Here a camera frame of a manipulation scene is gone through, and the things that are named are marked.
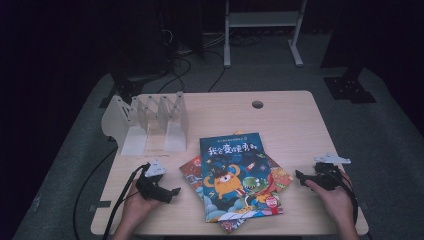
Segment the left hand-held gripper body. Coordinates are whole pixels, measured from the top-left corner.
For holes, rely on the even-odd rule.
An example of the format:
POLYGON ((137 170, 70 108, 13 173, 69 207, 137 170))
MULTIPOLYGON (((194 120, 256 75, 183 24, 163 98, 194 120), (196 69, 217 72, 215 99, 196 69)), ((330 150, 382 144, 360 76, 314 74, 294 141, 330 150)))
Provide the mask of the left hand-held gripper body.
POLYGON ((142 172, 136 182, 136 188, 145 199, 163 202, 164 197, 172 196, 171 190, 159 186, 166 169, 157 161, 142 166, 142 172))

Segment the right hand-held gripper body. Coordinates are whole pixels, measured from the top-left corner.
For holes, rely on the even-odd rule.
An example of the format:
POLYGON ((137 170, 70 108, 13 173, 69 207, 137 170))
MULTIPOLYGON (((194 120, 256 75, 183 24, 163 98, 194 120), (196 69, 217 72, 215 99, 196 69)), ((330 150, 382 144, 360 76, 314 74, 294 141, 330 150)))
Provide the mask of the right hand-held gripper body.
POLYGON ((349 158, 343 158, 335 153, 326 153, 323 156, 315 157, 316 175, 313 181, 325 190, 334 190, 342 183, 342 176, 338 168, 339 164, 350 164, 349 158))

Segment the clear acrylic book rack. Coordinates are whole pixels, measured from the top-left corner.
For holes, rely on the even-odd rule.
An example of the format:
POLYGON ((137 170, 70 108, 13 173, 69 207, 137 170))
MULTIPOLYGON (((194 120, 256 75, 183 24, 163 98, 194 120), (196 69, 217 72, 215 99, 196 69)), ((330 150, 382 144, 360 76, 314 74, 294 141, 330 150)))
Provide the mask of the clear acrylic book rack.
POLYGON ((133 96, 130 104, 113 96, 101 127, 106 136, 117 142, 123 156, 141 156, 155 148, 184 152, 189 129, 184 93, 133 96))

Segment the person's left hand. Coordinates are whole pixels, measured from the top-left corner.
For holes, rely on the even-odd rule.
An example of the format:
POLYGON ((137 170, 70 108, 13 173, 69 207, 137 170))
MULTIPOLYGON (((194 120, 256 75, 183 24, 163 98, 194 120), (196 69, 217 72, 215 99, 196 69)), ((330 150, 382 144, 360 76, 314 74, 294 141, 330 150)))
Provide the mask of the person's left hand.
POLYGON ((136 181, 133 181, 124 201, 119 228, 134 231, 147 218, 149 213, 160 204, 161 202, 158 200, 144 199, 138 192, 136 181))

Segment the person's right hand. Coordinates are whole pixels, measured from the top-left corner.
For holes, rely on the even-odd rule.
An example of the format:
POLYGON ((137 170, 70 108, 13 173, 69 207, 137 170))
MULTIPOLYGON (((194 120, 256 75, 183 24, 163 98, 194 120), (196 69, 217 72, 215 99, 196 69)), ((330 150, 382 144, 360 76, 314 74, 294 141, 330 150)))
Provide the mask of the person's right hand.
POLYGON ((326 212, 338 226, 354 226, 353 205, 350 197, 343 188, 325 190, 310 180, 310 189, 314 191, 324 204, 326 212))

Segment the black stand base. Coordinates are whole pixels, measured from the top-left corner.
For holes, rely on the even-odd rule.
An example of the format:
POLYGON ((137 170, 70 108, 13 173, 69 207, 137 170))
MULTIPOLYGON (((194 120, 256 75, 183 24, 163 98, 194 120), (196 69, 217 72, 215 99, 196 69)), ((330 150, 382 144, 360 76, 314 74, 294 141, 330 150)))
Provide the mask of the black stand base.
POLYGON ((362 67, 348 67, 342 76, 325 77, 324 82, 335 100, 350 100, 354 104, 375 103, 373 95, 359 81, 362 67))

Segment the dark stand foot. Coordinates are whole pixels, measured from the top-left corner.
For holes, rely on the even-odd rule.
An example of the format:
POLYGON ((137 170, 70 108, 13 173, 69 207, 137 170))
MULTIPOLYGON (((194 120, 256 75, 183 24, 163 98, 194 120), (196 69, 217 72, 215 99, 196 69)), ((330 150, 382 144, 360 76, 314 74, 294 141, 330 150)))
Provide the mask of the dark stand foot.
POLYGON ((100 108, 106 108, 113 96, 120 97, 125 103, 130 104, 132 97, 141 93, 143 88, 143 76, 134 69, 112 71, 113 85, 107 97, 101 103, 100 108))

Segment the white metal stand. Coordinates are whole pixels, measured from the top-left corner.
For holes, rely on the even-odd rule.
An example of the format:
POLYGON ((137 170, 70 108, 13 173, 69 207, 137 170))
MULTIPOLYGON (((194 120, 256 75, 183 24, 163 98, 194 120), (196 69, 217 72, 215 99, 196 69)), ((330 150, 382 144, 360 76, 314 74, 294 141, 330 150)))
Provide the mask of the white metal stand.
POLYGON ((302 0, 298 11, 231 12, 230 0, 226 0, 223 65, 227 68, 231 66, 230 30, 232 28, 293 27, 294 33, 288 40, 288 45, 295 65, 302 67, 304 63, 297 48, 297 41, 307 2, 308 0, 302 0))

